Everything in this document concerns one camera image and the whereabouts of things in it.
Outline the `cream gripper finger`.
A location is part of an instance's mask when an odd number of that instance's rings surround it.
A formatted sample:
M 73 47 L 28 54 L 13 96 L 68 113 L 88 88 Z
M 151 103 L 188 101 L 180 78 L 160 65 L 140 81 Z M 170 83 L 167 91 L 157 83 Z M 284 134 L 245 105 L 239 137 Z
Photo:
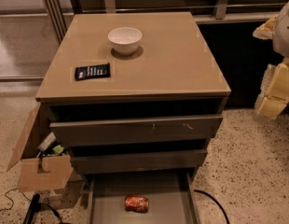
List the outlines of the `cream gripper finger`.
M 289 58 L 278 65 L 269 64 L 256 99 L 256 114 L 276 119 L 289 104 Z
M 261 40 L 274 39 L 276 23 L 277 17 L 276 16 L 271 17 L 254 30 L 253 37 Z

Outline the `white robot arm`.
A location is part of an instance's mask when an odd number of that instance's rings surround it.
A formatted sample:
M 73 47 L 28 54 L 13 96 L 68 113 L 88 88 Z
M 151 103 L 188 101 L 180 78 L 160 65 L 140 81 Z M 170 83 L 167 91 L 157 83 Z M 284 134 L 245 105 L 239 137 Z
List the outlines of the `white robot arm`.
M 277 16 L 256 28 L 253 37 L 271 39 L 273 50 L 283 56 L 278 65 L 268 65 L 255 101 L 255 115 L 274 120 L 289 104 L 289 1 Z

